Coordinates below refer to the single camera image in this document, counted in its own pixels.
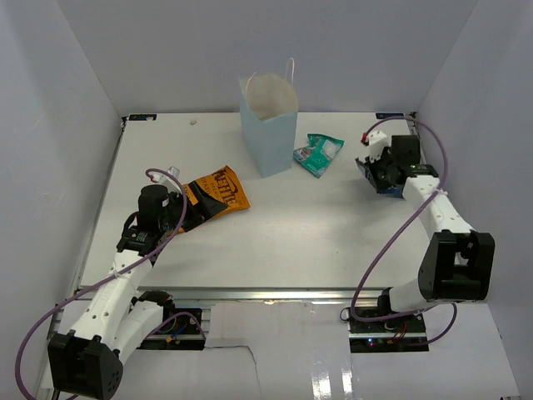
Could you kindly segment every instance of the white tabletop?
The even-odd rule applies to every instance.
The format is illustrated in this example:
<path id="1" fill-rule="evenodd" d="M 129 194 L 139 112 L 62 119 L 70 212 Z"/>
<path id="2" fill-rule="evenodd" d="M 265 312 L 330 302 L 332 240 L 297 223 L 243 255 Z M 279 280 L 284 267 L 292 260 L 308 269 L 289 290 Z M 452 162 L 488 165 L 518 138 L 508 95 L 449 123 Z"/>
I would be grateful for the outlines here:
<path id="1" fill-rule="evenodd" d="M 353 288 L 385 241 L 411 215 L 404 200 L 377 195 L 356 167 L 361 134 L 373 113 L 298 115 L 296 146 L 308 133 L 346 141 L 320 179 L 302 166 L 261 178 L 242 139 L 238 113 L 158 114 L 127 123 L 112 171 L 82 286 L 103 278 L 147 168 L 181 169 L 180 180 L 228 165 L 252 205 L 179 235 L 158 258 L 142 288 Z M 409 134 L 405 122 L 382 125 Z M 419 221 L 400 237 L 367 287 L 384 288 L 416 276 L 428 239 Z"/>

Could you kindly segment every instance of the paper bag handle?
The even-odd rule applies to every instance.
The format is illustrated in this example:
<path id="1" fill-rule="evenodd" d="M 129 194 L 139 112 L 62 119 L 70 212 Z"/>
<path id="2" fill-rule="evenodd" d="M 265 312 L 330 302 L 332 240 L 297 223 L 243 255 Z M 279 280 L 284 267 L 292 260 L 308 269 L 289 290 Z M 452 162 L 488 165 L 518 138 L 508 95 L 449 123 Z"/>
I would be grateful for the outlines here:
<path id="1" fill-rule="evenodd" d="M 291 86 L 294 83 L 294 57 L 290 57 L 285 66 L 285 80 L 287 79 L 287 76 L 289 74 L 289 63 L 292 65 L 291 69 Z M 248 85 L 250 84 L 250 81 L 252 78 L 257 74 L 257 72 L 254 72 L 247 80 L 247 85 L 244 87 L 244 98 L 246 101 L 248 101 Z"/>
<path id="2" fill-rule="evenodd" d="M 292 62 L 292 72 L 291 72 L 291 86 L 293 86 L 292 84 L 294 83 L 294 57 L 291 57 L 289 58 L 287 61 L 286 61 L 286 66 L 285 66 L 285 80 L 287 79 L 287 76 L 289 74 L 289 63 Z"/>

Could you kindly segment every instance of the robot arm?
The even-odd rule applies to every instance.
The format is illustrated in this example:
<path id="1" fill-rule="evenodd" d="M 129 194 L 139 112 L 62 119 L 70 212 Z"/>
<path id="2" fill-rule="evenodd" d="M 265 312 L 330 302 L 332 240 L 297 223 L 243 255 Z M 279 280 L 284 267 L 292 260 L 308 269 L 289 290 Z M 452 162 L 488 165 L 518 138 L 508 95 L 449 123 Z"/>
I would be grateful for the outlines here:
<path id="1" fill-rule="evenodd" d="M 364 138 L 368 156 L 359 168 L 378 193 L 402 195 L 414 209 L 437 190 L 440 180 L 431 165 L 421 164 L 416 136 L 372 132 Z M 437 303 L 478 301 L 486 298 L 495 243 L 479 233 L 439 191 L 420 214 L 430 238 L 418 277 L 386 289 L 378 299 L 383 313 L 424 309 Z"/>
<path id="2" fill-rule="evenodd" d="M 179 173 L 174 167 L 168 172 L 175 177 Z M 157 250 L 177 227 L 182 215 L 185 194 L 180 193 L 167 177 L 154 174 L 152 181 L 156 184 L 141 190 L 138 212 L 133 213 L 124 225 L 107 275 L 116 278 L 97 290 L 85 313 L 68 334 L 56 333 L 48 344 L 53 385 L 61 392 L 101 400 L 112 398 L 122 380 L 123 364 L 163 321 L 164 307 L 168 303 L 173 305 L 167 293 L 145 292 L 132 307 L 133 296 L 152 270 L 158 253 L 128 272 L 120 273 Z M 220 211 L 214 208 L 211 204 L 214 200 L 209 198 L 194 206 L 188 199 L 186 201 L 187 215 L 182 225 L 185 230 Z"/>

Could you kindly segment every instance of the chip bag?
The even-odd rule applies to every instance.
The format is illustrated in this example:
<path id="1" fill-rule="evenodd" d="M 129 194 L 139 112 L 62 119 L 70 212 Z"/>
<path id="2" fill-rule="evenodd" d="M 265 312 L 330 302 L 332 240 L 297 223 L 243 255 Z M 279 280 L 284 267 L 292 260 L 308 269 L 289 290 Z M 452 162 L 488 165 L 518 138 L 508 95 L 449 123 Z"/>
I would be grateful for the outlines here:
<path id="1" fill-rule="evenodd" d="M 189 207 L 183 223 L 185 232 L 209 219 L 250 208 L 239 178 L 228 166 L 195 179 L 183 188 Z"/>
<path id="2" fill-rule="evenodd" d="M 344 140 L 319 133 L 310 133 L 307 138 L 309 139 L 309 146 L 297 148 L 293 155 L 307 171 L 319 178 L 344 146 Z"/>

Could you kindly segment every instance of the paper bag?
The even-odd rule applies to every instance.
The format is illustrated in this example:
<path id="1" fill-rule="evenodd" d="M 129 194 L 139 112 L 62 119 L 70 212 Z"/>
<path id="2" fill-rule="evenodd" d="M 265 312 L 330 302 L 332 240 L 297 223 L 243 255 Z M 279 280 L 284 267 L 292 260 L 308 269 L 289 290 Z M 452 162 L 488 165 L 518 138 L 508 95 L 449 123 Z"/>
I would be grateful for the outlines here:
<path id="1" fill-rule="evenodd" d="M 242 134 L 259 173 L 265 178 L 289 169 L 298 117 L 292 84 L 270 72 L 243 78 L 240 86 Z"/>

